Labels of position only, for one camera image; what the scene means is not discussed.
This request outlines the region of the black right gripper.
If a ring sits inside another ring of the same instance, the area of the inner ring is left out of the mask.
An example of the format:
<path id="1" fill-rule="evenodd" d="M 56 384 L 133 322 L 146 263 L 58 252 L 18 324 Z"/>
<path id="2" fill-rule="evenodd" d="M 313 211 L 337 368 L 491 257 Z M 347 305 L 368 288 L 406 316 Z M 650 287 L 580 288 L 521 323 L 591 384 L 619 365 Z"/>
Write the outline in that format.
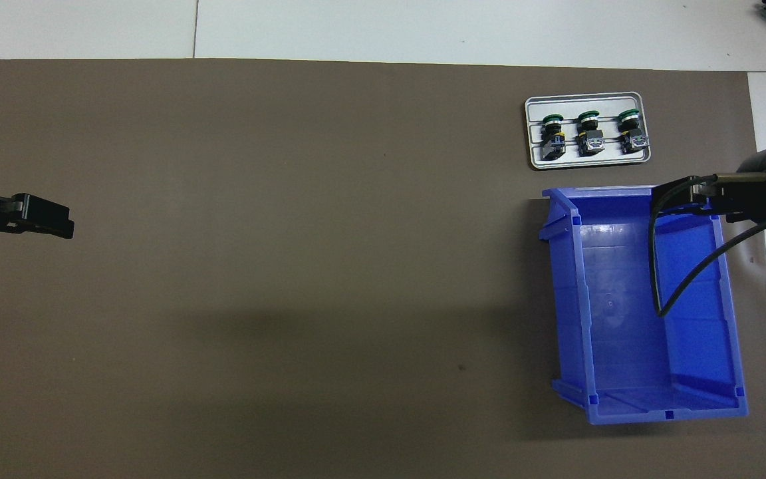
<path id="1" fill-rule="evenodd" d="M 737 173 L 766 173 L 766 150 L 742 161 Z M 709 204 L 717 178 L 680 178 L 652 188 L 651 216 L 698 214 Z M 729 213 L 728 222 L 766 224 L 766 180 L 763 182 L 727 183 L 721 188 L 727 198 L 741 207 L 741 212 Z"/>

